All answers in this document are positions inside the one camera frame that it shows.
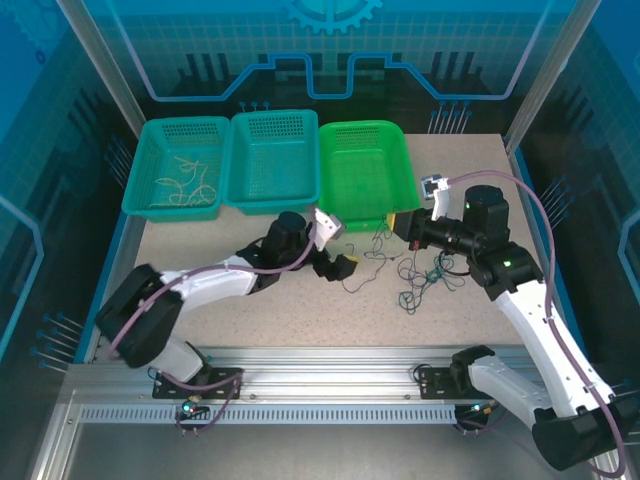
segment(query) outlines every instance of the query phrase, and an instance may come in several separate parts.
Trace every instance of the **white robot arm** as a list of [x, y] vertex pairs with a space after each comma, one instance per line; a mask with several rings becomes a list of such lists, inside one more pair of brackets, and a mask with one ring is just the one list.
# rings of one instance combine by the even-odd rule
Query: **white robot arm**
[[303, 257], [295, 269], [311, 265], [329, 281], [343, 280], [355, 270], [354, 258], [338, 255], [332, 260], [325, 249], [344, 231], [343, 224], [317, 208], [313, 215], [311, 228], [301, 215], [282, 213], [264, 238], [216, 265], [166, 272], [150, 265], [136, 267], [98, 313], [97, 326], [130, 367], [150, 366], [182, 383], [206, 384], [206, 359], [172, 334], [181, 315], [226, 297], [261, 292]]
[[425, 198], [435, 200], [434, 208], [390, 215], [391, 229], [409, 242], [411, 250], [432, 245], [447, 254], [466, 256], [471, 278], [515, 327], [544, 381], [544, 387], [537, 386], [489, 348], [473, 347], [453, 357], [451, 373], [458, 389], [473, 387], [516, 415], [532, 430], [545, 459], [559, 470], [614, 448], [593, 391], [609, 406], [623, 434], [637, 421], [637, 406], [630, 399], [616, 399], [552, 307], [559, 336], [589, 384], [579, 378], [548, 324], [540, 269], [529, 252], [509, 240], [509, 206], [502, 191], [488, 185], [469, 188], [460, 221], [447, 217], [446, 178], [426, 177], [422, 185]]

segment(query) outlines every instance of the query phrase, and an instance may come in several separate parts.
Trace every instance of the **bright green basket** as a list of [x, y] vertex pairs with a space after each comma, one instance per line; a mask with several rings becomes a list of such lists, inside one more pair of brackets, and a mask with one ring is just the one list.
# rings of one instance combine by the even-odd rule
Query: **bright green basket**
[[185, 117], [144, 125], [122, 210], [153, 222], [213, 220], [229, 120]]
[[420, 206], [400, 128], [383, 120], [320, 128], [320, 208], [351, 232], [374, 231], [386, 215]]

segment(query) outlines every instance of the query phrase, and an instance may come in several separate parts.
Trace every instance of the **plastic basket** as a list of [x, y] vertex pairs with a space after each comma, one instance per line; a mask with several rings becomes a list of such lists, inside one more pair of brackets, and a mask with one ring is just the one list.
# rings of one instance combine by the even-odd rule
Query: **plastic basket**
[[394, 123], [324, 125], [320, 158], [320, 208], [350, 231], [376, 230], [387, 214], [420, 206], [404, 134]]
[[247, 215], [304, 211], [320, 196], [318, 116], [240, 113], [231, 120], [224, 202]]
[[222, 201], [221, 171], [229, 120], [164, 118], [147, 122], [122, 210], [153, 222], [213, 220]]

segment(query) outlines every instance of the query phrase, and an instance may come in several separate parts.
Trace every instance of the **speckled beige tabletop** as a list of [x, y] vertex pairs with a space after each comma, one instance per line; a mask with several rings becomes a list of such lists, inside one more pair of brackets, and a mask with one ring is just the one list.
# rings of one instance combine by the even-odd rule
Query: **speckled beige tabletop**
[[[455, 177], [480, 169], [511, 173], [499, 135], [407, 135], [416, 178], [440, 173]], [[516, 188], [506, 180], [487, 180], [501, 187], [510, 204], [512, 239], [534, 253], [533, 241]], [[451, 191], [450, 215], [461, 218], [465, 189]], [[263, 236], [275, 217], [249, 217], [223, 207], [214, 222], [154, 224], [147, 222], [137, 264], [151, 263], [159, 270], [180, 270], [221, 261], [250, 241]], [[344, 234], [329, 244], [332, 254], [360, 256], [356, 273], [345, 281], [353, 289], [371, 278], [380, 262], [362, 258], [371, 248], [371, 233]], [[398, 238], [385, 240], [388, 261], [377, 279], [356, 294], [340, 283], [318, 278], [313, 269], [284, 274], [267, 290], [245, 297], [227, 298], [184, 315], [174, 332], [198, 346], [441, 346], [521, 344], [515, 330], [471, 280], [455, 292], [442, 283], [429, 288], [415, 315], [398, 306], [407, 283], [397, 274], [397, 263], [407, 256]], [[436, 249], [420, 251], [417, 264], [433, 267]], [[465, 270], [456, 257], [456, 270]]]

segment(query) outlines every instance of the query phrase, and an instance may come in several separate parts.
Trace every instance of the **blue wall panel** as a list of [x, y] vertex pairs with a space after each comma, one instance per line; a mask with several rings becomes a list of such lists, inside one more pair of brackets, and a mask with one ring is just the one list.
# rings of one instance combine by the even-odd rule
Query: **blue wall panel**
[[[428, 131], [439, 101], [468, 100], [496, 103], [475, 109], [472, 131], [502, 132], [573, 3], [344, 0], [336, 11], [321, 0], [88, 6], [149, 118], [231, 116], [241, 102], [268, 101], [272, 108], [313, 106], [322, 123], [351, 119], [348, 111], [419, 132]], [[217, 105], [163, 105], [204, 102]]]
[[28, 412], [2, 420], [0, 478], [20, 479], [77, 347], [51, 320], [84, 323], [120, 213], [103, 155], [135, 143], [54, 1], [0, 2], [0, 63], [0, 410]]
[[567, 290], [587, 349], [640, 381], [640, 8], [603, 2], [525, 137], [540, 192], [560, 180], [556, 220]]

